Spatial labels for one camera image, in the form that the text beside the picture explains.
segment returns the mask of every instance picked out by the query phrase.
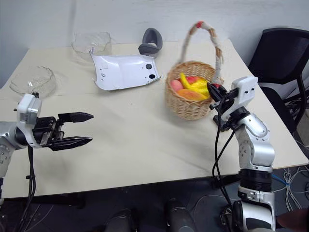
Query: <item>chair backrest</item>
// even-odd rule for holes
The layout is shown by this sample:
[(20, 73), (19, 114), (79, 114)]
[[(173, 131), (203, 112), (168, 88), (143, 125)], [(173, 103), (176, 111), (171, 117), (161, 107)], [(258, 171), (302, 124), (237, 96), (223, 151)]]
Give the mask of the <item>chair backrest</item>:
[(248, 68), (259, 82), (285, 84), (301, 75), (308, 59), (309, 31), (266, 29)]

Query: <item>wicker basket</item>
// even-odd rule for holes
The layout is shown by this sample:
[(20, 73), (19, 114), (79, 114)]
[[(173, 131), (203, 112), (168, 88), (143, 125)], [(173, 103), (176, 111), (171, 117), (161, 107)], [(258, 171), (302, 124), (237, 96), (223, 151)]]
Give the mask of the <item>wicker basket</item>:
[[(197, 28), (206, 29), (211, 35), (211, 41), (215, 45), (216, 49), (216, 70), (211, 65), (202, 62), (184, 62), (186, 49), (190, 42), (191, 35), (195, 33)], [(196, 23), (186, 36), (179, 63), (176, 64), (168, 73), (165, 90), (167, 106), (179, 117), (184, 119), (195, 120), (206, 116), (210, 111), (209, 105), (212, 103), (211, 98), (202, 101), (188, 100), (179, 96), (170, 86), (170, 82), (172, 80), (180, 79), (180, 73), (184, 73), (186, 76), (200, 76), (208, 82), (220, 85), (223, 82), (223, 80), (220, 78), (221, 63), (222, 51), (217, 41), (215, 30), (212, 27), (206, 25), (204, 22)]]

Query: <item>table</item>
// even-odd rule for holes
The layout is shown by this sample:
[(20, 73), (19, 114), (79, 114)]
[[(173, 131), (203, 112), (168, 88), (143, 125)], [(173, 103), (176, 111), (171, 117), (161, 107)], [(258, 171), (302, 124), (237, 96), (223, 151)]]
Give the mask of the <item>table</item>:
[[(197, 121), (174, 115), (164, 103), (164, 79), (179, 58), (182, 42), (164, 43), (156, 64), (161, 80), (147, 86), (105, 91), (96, 87), (93, 64), (81, 62), (71, 48), (30, 49), (9, 81), (0, 91), (0, 120), (14, 121), (20, 97), (9, 89), (9, 82), (30, 65), (52, 69), (57, 90), (43, 100), (41, 117), (58, 113), (87, 112), (95, 117), (84, 123), (67, 123), (65, 136), (93, 137), (93, 141), (71, 150), (34, 150), (37, 178), (36, 195), (50, 195), (107, 189), (211, 175), (217, 127), (215, 112)], [(115, 44), (113, 54), (137, 54), (138, 44)], [(239, 77), (251, 75), (230, 40), (222, 42), (224, 86)], [(210, 42), (191, 44), (187, 60), (200, 60), (214, 66), (215, 51)], [(276, 151), (275, 168), (307, 164), (291, 134), (262, 93), (248, 106), (267, 123), (270, 141)], [(230, 135), (221, 133), (219, 148)], [(28, 194), (27, 150), (15, 151), (4, 179), (3, 196)], [(239, 171), (238, 143), (232, 139), (220, 161), (221, 174)]]

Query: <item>office chair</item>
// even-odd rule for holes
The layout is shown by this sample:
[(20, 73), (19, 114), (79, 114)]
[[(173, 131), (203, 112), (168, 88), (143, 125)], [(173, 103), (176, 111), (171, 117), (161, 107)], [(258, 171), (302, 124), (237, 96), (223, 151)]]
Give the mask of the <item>office chair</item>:
[[(282, 100), (279, 94), (261, 87), (284, 124), (294, 133), (303, 116), (307, 97), (302, 71), (309, 59), (309, 31), (291, 28), (273, 28), (263, 31), (261, 40), (248, 66), (258, 82), (286, 84), (297, 80), (300, 94)], [(291, 103), (287, 109), (285, 103)]]

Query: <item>rope handle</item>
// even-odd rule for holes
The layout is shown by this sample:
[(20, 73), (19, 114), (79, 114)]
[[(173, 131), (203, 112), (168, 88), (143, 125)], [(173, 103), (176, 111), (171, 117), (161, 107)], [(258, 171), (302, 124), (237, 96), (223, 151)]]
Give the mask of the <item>rope handle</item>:
[(219, 42), (219, 39), (217, 37), (216, 31), (214, 30), (214, 28), (212, 28), (211, 26), (207, 25), (203, 21), (199, 21), (199, 22), (195, 23), (191, 27), (191, 29), (189, 30), (189, 32), (188, 32), (188, 34), (187, 34), (187, 36), (185, 38), (184, 44), (183, 44), (182, 54), (181, 54), (179, 63), (183, 63), (184, 62), (186, 51), (187, 51), (187, 47), (189, 45), (191, 36), (197, 31), (198, 28), (205, 29), (205, 30), (207, 30), (209, 32), (209, 34), (211, 36), (211, 41), (212, 41), (213, 45), (216, 48), (216, 74), (212, 78), (211, 83), (221, 85), (223, 83), (223, 80), (220, 77), (220, 71), (221, 71), (221, 64), (223, 63), (223, 56), (222, 56), (222, 50), (221, 50), (220, 42)]

